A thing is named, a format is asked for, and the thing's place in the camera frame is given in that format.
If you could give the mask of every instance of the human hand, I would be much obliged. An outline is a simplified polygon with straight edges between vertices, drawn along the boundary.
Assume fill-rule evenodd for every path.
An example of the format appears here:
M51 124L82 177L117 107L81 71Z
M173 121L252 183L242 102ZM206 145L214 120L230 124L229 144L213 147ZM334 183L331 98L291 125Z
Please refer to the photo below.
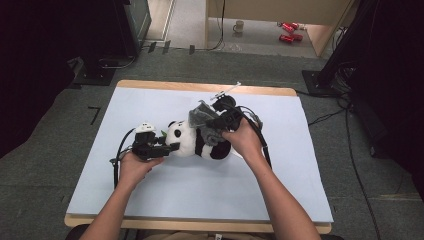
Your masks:
M127 186L131 190L134 190L146 174L150 172L154 166L161 164L163 161L164 158L161 157L143 162L132 152L125 154L121 160L118 186Z
M235 132L222 132L222 137L230 141L233 148L240 153L246 162L262 159L262 144L258 135L246 119L240 121L240 126Z

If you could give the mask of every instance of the stuffed panda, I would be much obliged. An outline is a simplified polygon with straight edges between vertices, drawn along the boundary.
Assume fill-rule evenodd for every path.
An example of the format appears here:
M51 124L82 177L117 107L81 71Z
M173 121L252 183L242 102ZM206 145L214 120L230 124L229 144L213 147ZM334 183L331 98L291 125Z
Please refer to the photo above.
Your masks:
M170 145L171 143L180 143L180 148L172 154L178 157L188 157L194 154L205 158L221 160L228 156L231 151L231 143L222 137L216 138L212 143L205 143L204 137L205 132L208 132L203 128L192 128L188 121L171 122L168 126L168 132L166 133L165 144Z

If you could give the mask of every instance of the gray carpet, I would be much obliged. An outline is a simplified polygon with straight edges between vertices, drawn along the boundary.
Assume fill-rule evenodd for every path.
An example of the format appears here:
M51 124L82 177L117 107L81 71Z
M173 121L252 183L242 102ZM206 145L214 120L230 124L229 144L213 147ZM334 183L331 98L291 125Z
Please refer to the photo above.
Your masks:
M121 79L290 87L306 91L301 70L325 60L161 49L117 70L110 87L66 89L31 138L0 160L0 239L65 239L64 215L85 160ZM301 95L309 122L339 110L334 99ZM99 116L92 123L96 110ZM389 159L369 156L369 143L354 113L347 115L359 175L382 239L423 239L424 204L410 175ZM335 223L345 239L377 239L349 157L345 115L310 127L322 182Z

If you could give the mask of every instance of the light blue board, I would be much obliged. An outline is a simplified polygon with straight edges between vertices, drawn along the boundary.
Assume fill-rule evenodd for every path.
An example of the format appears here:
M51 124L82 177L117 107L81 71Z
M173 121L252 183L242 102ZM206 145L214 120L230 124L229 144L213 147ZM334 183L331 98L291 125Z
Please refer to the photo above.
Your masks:
M312 140L298 97L231 94L264 122L273 171L314 222L333 222ZM142 122L156 135L174 120L186 120L210 92L117 87L93 143L67 213L98 214L113 191L114 158L131 128ZM134 140L131 134L124 147ZM256 179L243 159L167 157L137 186L126 216L219 220L269 220Z

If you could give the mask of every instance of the red object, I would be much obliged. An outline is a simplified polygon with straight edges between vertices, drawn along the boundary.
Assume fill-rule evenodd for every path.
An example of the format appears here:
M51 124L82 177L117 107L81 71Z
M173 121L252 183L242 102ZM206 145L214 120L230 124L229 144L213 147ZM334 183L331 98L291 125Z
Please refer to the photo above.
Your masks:
M292 43L294 41L294 38L281 34L279 40L286 43Z
M290 25L292 28L294 28L294 30L299 29L299 24L298 23L287 23L288 25Z
M292 37L295 41L302 41L303 35L300 34L290 34L290 37Z
M281 25L281 27L290 34L294 32L294 28L292 26L290 26L290 24L288 24L288 23L283 23Z

